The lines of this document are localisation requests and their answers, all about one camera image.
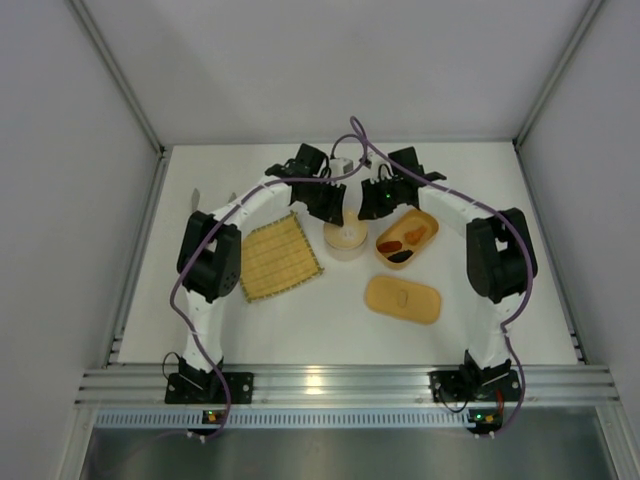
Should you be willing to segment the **round beige lid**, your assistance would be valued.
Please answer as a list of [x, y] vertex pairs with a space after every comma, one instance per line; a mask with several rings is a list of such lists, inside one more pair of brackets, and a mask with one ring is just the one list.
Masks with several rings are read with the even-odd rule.
[[325, 241], [338, 250], [353, 250], [362, 245], [368, 237], [367, 224], [358, 218], [353, 210], [343, 213], [343, 225], [325, 223], [323, 226]]

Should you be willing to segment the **black spiky food piece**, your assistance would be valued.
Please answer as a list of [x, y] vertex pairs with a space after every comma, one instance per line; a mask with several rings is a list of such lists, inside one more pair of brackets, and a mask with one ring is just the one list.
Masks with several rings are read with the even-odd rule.
[[387, 260], [392, 263], [402, 264], [406, 262], [409, 258], [413, 256], [413, 252], [411, 250], [403, 250], [396, 252], [387, 257]]

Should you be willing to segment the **beige oval lunch box lid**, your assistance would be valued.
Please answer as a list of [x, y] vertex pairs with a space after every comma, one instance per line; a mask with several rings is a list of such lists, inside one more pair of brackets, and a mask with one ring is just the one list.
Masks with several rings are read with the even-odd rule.
[[436, 289], [398, 277], [373, 277], [364, 298], [376, 313], [423, 325], [435, 323], [441, 313], [441, 296]]

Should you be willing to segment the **red-brown sausage food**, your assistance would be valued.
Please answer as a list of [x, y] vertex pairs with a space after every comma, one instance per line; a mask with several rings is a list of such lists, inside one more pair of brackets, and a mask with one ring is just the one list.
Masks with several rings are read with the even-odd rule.
[[397, 251], [401, 251], [403, 248], [403, 243], [401, 241], [393, 240], [379, 243], [377, 245], [377, 250], [380, 253], [393, 253]]

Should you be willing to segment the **orange fried food piece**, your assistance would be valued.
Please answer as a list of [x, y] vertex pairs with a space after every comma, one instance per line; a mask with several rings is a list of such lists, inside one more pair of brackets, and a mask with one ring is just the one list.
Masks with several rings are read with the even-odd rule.
[[406, 232], [404, 235], [404, 240], [409, 245], [417, 245], [426, 232], [427, 227], [425, 225], [422, 225], [418, 228]]

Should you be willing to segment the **metal tongs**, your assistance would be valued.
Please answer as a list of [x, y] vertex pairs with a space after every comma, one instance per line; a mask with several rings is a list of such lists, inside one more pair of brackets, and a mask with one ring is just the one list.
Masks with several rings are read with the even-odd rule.
[[[235, 200], [237, 198], [237, 195], [235, 192], [232, 192], [229, 196], [229, 198], [227, 199], [227, 203], [230, 203], [231, 201]], [[202, 194], [200, 192], [200, 190], [198, 188], [194, 188], [191, 194], [191, 200], [190, 200], [190, 206], [191, 206], [191, 211], [195, 212], [200, 208], [200, 203], [202, 202]]]

